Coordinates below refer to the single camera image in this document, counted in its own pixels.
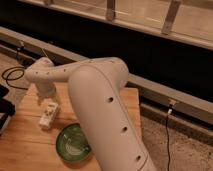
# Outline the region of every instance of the white object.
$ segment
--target white object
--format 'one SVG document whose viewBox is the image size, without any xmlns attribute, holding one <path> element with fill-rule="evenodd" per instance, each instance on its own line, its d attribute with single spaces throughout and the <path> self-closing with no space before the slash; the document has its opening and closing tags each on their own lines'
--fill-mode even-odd
<svg viewBox="0 0 213 171">
<path fill-rule="evenodd" d="M 46 66 L 47 60 L 29 67 L 26 78 L 39 85 L 38 91 L 52 92 L 48 96 L 56 93 L 54 81 L 68 82 L 73 109 L 102 170 L 155 171 L 119 97 L 128 79 L 126 64 L 119 58 L 99 58 L 53 67 Z"/>
<path fill-rule="evenodd" d="M 44 114 L 41 116 L 39 125 L 43 129 L 50 129 L 51 125 L 59 112 L 59 105 L 55 102 L 50 102 L 44 111 Z"/>
</svg>

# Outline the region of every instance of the green bowl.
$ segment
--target green bowl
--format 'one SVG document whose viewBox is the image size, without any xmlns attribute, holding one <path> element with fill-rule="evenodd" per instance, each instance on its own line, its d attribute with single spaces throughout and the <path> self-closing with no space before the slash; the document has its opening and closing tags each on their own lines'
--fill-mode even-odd
<svg viewBox="0 0 213 171">
<path fill-rule="evenodd" d="M 91 148 L 78 123 L 65 127 L 57 137 L 56 151 L 62 160 L 76 163 L 87 158 Z"/>
</svg>

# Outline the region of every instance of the gray floor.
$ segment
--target gray floor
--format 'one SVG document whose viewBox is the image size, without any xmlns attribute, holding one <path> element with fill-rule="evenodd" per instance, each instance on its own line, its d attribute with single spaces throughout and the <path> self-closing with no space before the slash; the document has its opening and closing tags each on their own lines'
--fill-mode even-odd
<svg viewBox="0 0 213 171">
<path fill-rule="evenodd" d="M 17 66 L 17 62 L 3 54 L 0 54 L 0 73 L 5 69 Z M 29 83 L 23 78 L 14 82 L 17 86 L 28 87 Z M 6 99 L 12 101 L 16 107 L 26 91 L 10 88 Z M 153 111 L 142 110 L 143 141 L 159 171 L 166 171 L 167 149 L 165 126 L 149 119 Z M 213 171 L 213 144 L 205 144 L 190 138 L 176 129 L 169 129 L 171 171 Z"/>
</svg>

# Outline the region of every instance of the wooden table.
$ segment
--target wooden table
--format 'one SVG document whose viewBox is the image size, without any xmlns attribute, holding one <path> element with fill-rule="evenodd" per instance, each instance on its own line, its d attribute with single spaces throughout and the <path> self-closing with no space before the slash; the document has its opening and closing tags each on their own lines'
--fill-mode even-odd
<svg viewBox="0 0 213 171">
<path fill-rule="evenodd" d="M 60 92 L 61 111 L 57 115 L 52 129 L 43 131 L 38 122 L 48 100 L 38 106 L 35 86 L 30 86 L 16 114 L 0 138 L 0 171 L 101 170 L 94 155 L 75 165 L 65 164 L 57 155 L 55 150 L 57 135 L 65 126 L 76 122 L 77 117 L 70 105 L 66 84 L 57 83 L 56 87 Z M 141 136 L 137 89 L 125 88 L 120 95 Z"/>
</svg>

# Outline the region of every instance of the cable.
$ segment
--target cable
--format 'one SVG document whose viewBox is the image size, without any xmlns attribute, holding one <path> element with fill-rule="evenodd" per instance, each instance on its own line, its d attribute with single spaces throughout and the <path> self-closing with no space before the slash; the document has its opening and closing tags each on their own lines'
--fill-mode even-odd
<svg viewBox="0 0 213 171">
<path fill-rule="evenodd" d="M 170 161 L 171 161 L 171 155 L 170 155 L 170 137 L 169 137 L 169 130 L 168 130 L 168 121 L 169 121 L 169 115 L 172 113 L 172 109 L 169 108 L 167 115 L 166 115 L 166 135 L 167 135 L 167 154 L 168 154 L 168 163 L 167 163 L 167 171 L 170 170 Z"/>
<path fill-rule="evenodd" d="M 20 59 L 19 59 L 19 52 L 23 49 L 24 47 L 21 47 L 21 48 L 17 48 L 17 51 L 16 51 L 16 60 L 20 63 Z M 14 72 L 17 72 L 17 71 L 21 71 L 21 75 L 17 76 L 17 77 L 13 77 L 13 78 L 10 78 L 10 76 L 14 73 Z M 15 81 L 15 80 L 18 80 L 20 78 L 22 78 L 24 76 L 24 71 L 25 71 L 25 67 L 22 67 L 22 66 L 18 66 L 18 67 L 11 67 L 11 68 L 8 68 L 6 69 L 2 74 L 1 74 L 1 77 L 3 80 L 6 81 L 6 84 L 9 86 L 9 87 L 12 87 L 12 88 L 16 88 L 16 89 L 20 89 L 20 90 L 27 90 L 28 88 L 24 88 L 24 87 L 19 87 L 19 86 L 14 86 L 12 84 L 10 84 L 10 81 Z"/>
<path fill-rule="evenodd" d="M 169 103 L 169 110 L 166 115 L 166 135 L 167 135 L 167 154 L 168 154 L 168 163 L 167 163 L 167 171 L 170 171 L 170 161 L 171 161 L 171 154 L 170 154 L 170 137 L 169 137 L 169 129 L 168 129 L 168 122 L 169 122 L 169 116 L 172 114 L 173 107 L 177 102 L 173 99 L 170 99 Z"/>
</svg>

